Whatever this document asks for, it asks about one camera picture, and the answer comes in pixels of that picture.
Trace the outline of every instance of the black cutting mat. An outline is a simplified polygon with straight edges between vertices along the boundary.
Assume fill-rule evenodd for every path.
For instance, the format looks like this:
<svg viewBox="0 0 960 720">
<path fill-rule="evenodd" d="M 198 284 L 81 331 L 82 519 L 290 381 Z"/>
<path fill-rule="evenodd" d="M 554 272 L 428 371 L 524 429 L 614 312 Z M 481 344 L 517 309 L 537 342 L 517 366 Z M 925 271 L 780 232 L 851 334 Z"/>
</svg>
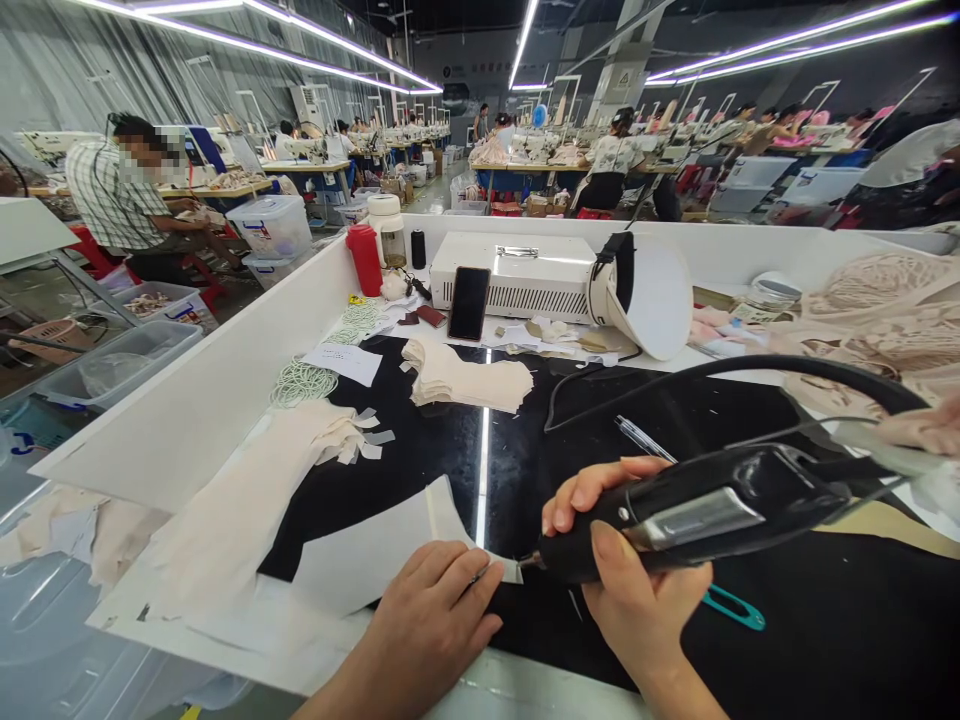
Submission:
<svg viewBox="0 0 960 720">
<path fill-rule="evenodd" d="M 336 532 L 450 477 L 464 525 L 507 557 L 529 552 L 540 508 L 567 477 L 596 462 L 637 454 L 616 428 L 622 413 L 678 459 L 785 429 L 801 420 L 780 390 L 704 379 L 627 401 L 549 436 L 542 434 L 551 390 L 576 370 L 570 361 L 517 356 L 535 385 L 517 417 L 455 404 L 416 408 L 414 375 L 399 370 L 404 340 L 365 345 L 384 360 L 372 388 L 341 378 L 330 400 L 362 411 L 375 407 L 397 439 L 378 462 L 358 460 L 313 469 L 291 500 L 261 572 L 290 580 L 304 542 Z M 457 347 L 474 362 L 500 352 Z M 658 373 L 604 370 L 568 383 L 558 419 L 617 397 Z M 840 457 L 819 429 L 786 439 L 811 455 Z M 486 462 L 481 462 L 486 448 Z M 486 503 L 478 502 L 486 468 Z M 862 494 L 873 486 L 856 489 Z M 484 509 L 478 517 L 478 510 Z M 960 637 L 956 563 L 878 538 L 808 533 L 745 558 L 717 563 L 717 584 L 755 605 L 767 630 L 756 633 L 701 606 L 684 634 L 694 666 L 728 713 L 740 717 L 917 716 L 950 692 L 947 668 L 960 666 L 947 638 Z M 578 588 L 528 573 L 522 587 L 503 585 L 493 610 L 504 619 L 494 646 L 597 680 L 633 689 L 586 611 Z"/>
</svg>

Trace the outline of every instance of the led ceiling light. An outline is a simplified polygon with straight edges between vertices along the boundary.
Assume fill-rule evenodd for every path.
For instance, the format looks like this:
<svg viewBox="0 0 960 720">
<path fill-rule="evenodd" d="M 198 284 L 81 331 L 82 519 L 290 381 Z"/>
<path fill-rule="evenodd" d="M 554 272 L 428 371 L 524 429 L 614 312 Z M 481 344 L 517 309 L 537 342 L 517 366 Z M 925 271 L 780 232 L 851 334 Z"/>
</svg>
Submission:
<svg viewBox="0 0 960 720">
<path fill-rule="evenodd" d="M 690 65 L 674 68 L 673 70 L 664 70 L 663 72 L 651 75 L 648 79 L 660 80 L 661 78 L 682 75 L 692 70 L 710 67 L 711 65 L 718 65 L 720 63 L 730 62 L 731 60 L 738 60 L 739 58 L 747 57 L 749 55 L 756 55 L 764 50 L 783 47 L 784 45 L 790 45 L 791 43 L 795 43 L 799 40 L 819 37 L 820 35 L 826 35 L 846 27 L 852 27 L 854 25 L 870 22 L 871 20 L 884 17 L 885 15 L 903 12 L 904 10 L 909 10 L 910 8 L 926 5 L 932 1 L 933 0 L 901 0 L 901 2 L 896 2 L 891 5 L 883 5 L 881 7 L 874 8 L 873 10 L 868 10 L 856 15 L 850 15 L 849 17 L 835 20 L 831 23 L 827 23 L 826 25 L 818 25 L 817 27 L 807 28 L 806 30 L 801 30 L 800 32 L 792 33 L 790 35 L 784 35 L 783 37 L 774 38 L 773 40 L 767 40 L 766 42 L 762 42 L 757 45 L 750 45 L 749 47 L 742 48 L 741 50 L 735 50 L 731 53 L 726 53 L 725 55 L 718 55 L 706 60 L 691 63 Z"/>
<path fill-rule="evenodd" d="M 133 9 L 148 15 L 176 15 L 178 13 L 208 12 L 210 10 L 230 10 L 242 5 L 243 0 L 196 0 L 196 2 L 135 5 Z"/>
<path fill-rule="evenodd" d="M 513 61 L 513 70 L 510 71 L 510 82 L 507 87 L 513 89 L 513 81 L 517 77 L 517 70 L 520 67 L 520 59 L 523 57 L 523 48 L 527 45 L 527 37 L 530 35 L 530 28 L 533 27 L 533 20 L 537 16 L 537 6 L 540 0 L 527 0 L 527 14 L 523 18 L 523 29 L 520 31 L 520 43 L 517 45 L 517 59 Z"/>
<path fill-rule="evenodd" d="M 435 92 L 443 91 L 442 88 L 431 83 L 429 80 L 420 77 L 416 73 L 410 72 L 402 65 L 397 65 L 395 62 L 391 62 L 384 57 L 380 57 L 376 53 L 370 52 L 366 48 L 357 45 L 356 43 L 347 40 L 345 37 L 337 35 L 335 32 L 327 30 L 325 27 L 321 27 L 320 25 L 317 25 L 306 18 L 287 12 L 286 10 L 271 5 L 270 3 L 261 2 L 261 0 L 185 0 L 184 2 L 168 3 L 165 5 L 142 5 L 137 6 L 135 9 L 138 13 L 145 15 L 170 15 L 176 12 L 197 12 L 204 9 L 201 7 L 204 5 L 210 6 L 206 9 L 215 9 L 217 6 L 248 7 L 251 10 L 255 10 L 263 15 L 271 17 L 274 20 L 279 20 L 280 22 L 287 23 L 288 25 L 293 25 L 304 32 L 308 32 L 311 35 L 322 38 L 329 43 L 343 48 L 353 55 L 362 57 L 364 60 L 386 68 L 397 75 L 402 75 L 403 77 L 409 78 L 414 82 L 425 85 L 430 90 Z"/>
<path fill-rule="evenodd" d="M 813 57 L 816 55 L 826 55 L 828 53 L 846 50 L 847 48 L 858 47 L 860 45 L 866 45 L 868 43 L 878 42 L 880 40 L 887 40 L 892 37 L 905 35 L 911 32 L 917 32 L 919 30 L 927 30 L 932 27 L 949 25 L 956 18 L 957 14 L 944 15 L 942 17 L 933 18 L 932 20 L 924 20 L 922 22 L 913 23 L 912 25 L 903 25 L 897 28 L 890 28 L 889 30 L 871 33 L 870 35 L 861 35 L 859 37 L 841 40 L 829 45 L 820 45 L 818 47 L 807 48 L 805 50 L 797 50 L 796 52 L 786 53 L 784 55 L 775 55 L 770 58 L 763 58 L 761 60 L 743 63 L 742 65 L 733 65 L 728 68 L 720 68 L 719 70 L 711 70 L 710 72 L 699 73 L 697 75 L 688 75 L 687 77 L 682 78 L 664 78 L 661 80 L 648 79 L 645 83 L 645 86 L 674 87 L 676 85 L 686 85 L 692 82 L 703 82 L 704 80 L 710 80 L 711 78 L 715 77 L 723 77 L 724 75 L 735 75 L 737 73 L 748 72 L 750 70 L 769 67 L 771 65 L 782 65 L 795 60 L 802 60 L 803 58 Z"/>
<path fill-rule="evenodd" d="M 364 77 L 363 75 L 357 75 L 352 73 L 349 70 L 344 70 L 343 68 L 333 67 L 331 65 L 324 65 L 315 60 L 309 60 L 308 58 L 303 58 L 298 55 L 293 55 L 282 50 L 275 50 L 266 45 L 259 45 L 257 43 L 244 40 L 242 38 L 234 37 L 232 35 L 227 35 L 224 33 L 214 32 L 213 30 L 206 30 L 204 28 L 199 28 L 194 25 L 187 25 L 182 23 L 179 20 L 169 20 L 167 18 L 157 17 L 149 13 L 143 13 L 136 10 L 131 10 L 128 7 L 123 5 L 118 5 L 112 2 L 106 2 L 105 0 L 66 0 L 67 2 L 76 3 L 79 5 L 84 5 L 86 7 L 96 8 L 97 10 L 103 10 L 105 12 L 112 13 L 114 15 L 123 15 L 124 17 L 130 18 L 132 20 L 138 20 L 140 22 L 150 23 L 151 25 L 158 25 L 160 27 L 165 27 L 169 30 L 175 30 L 177 32 L 186 33 L 188 35 L 193 35 L 195 37 L 201 37 L 205 40 L 212 40 L 213 42 L 220 43 L 222 45 L 230 45 L 232 47 L 240 48 L 241 50 L 247 50 L 249 52 L 257 53 L 258 55 L 266 55 L 267 57 L 272 57 L 275 60 L 281 60 L 283 62 L 292 63 L 294 65 L 299 65 L 300 67 L 309 68 L 311 70 L 316 70 L 317 72 L 326 73 L 329 75 L 337 75 L 342 78 L 347 78 L 349 80 L 356 80 L 357 82 L 364 83 L 366 85 L 374 85 L 376 87 L 383 88 L 384 90 L 393 90 L 399 93 L 407 94 L 410 92 L 407 88 L 402 88 L 397 85 L 391 85 L 390 83 L 380 82 L 379 80 L 374 80 L 373 78 Z"/>
</svg>

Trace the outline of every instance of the smartphone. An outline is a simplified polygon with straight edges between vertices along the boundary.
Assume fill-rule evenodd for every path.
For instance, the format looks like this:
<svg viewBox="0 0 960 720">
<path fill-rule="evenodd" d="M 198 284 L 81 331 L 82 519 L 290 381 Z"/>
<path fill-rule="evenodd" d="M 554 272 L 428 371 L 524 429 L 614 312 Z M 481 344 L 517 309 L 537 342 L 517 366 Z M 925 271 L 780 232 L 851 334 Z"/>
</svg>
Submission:
<svg viewBox="0 0 960 720">
<path fill-rule="evenodd" d="M 447 335 L 460 340 L 479 341 L 483 335 L 483 316 L 487 310 L 488 268 L 458 267 L 453 281 L 453 300 Z"/>
</svg>

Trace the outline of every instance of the blue scissors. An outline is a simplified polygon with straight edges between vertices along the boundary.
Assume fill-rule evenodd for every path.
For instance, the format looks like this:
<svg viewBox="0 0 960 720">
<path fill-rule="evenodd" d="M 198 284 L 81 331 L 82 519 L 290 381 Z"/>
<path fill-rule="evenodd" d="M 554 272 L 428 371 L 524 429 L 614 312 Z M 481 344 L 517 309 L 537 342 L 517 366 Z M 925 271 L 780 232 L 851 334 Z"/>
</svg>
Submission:
<svg viewBox="0 0 960 720">
<path fill-rule="evenodd" d="M 717 602 L 712 596 L 711 593 L 716 593 L 721 597 L 726 598 L 730 603 L 739 605 L 741 608 L 740 612 L 731 610 L 727 605 Z M 717 612 L 723 613 L 731 620 L 736 620 L 741 625 L 746 625 L 751 630 L 756 630 L 757 632 L 763 631 L 767 627 L 767 621 L 763 617 L 763 614 L 757 610 L 753 605 L 748 602 L 744 602 L 736 595 L 728 593 L 723 588 L 719 588 L 716 585 L 711 585 L 707 589 L 707 594 L 703 596 L 703 602 L 712 607 Z"/>
</svg>

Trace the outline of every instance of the gray curtain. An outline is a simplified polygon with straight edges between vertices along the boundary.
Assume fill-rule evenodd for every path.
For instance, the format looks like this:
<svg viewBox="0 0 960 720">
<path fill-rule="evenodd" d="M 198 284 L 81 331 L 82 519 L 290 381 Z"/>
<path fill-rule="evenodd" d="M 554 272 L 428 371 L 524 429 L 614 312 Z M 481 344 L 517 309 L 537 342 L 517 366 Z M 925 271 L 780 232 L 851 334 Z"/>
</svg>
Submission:
<svg viewBox="0 0 960 720">
<path fill-rule="evenodd" d="M 122 17 L 53 0 L 3 0 L 0 13 L 0 146 L 36 166 L 11 136 L 18 130 L 103 132 L 106 117 L 131 110 L 155 124 L 213 125 L 214 114 L 232 111 L 254 121 L 249 103 L 236 94 L 251 90 L 273 126 L 296 113 L 290 88 L 330 86 L 343 119 L 370 103 L 377 88 L 301 68 L 239 49 L 154 28 Z M 382 35 L 359 19 L 349 27 L 333 3 L 301 3 L 298 10 L 357 44 L 386 54 Z M 301 53 L 330 65 L 369 72 L 378 69 L 312 35 L 250 10 L 183 16 L 185 22 L 220 29 L 266 45 Z M 188 61 L 209 56 L 209 63 Z M 100 78 L 91 81 L 89 78 Z M 388 80 L 381 72 L 378 76 Z M 389 93 L 383 93 L 384 101 Z"/>
</svg>

